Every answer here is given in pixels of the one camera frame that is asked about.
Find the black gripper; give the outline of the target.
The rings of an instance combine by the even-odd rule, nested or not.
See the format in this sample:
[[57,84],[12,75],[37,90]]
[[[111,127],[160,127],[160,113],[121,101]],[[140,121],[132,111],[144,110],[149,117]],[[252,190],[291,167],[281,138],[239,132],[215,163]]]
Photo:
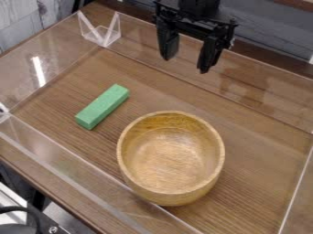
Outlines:
[[153,0],[153,4],[163,59],[171,59],[178,53],[179,33],[200,40],[206,38],[196,68],[202,74],[207,73],[218,62],[222,48],[234,45],[236,20],[220,11],[220,0]]

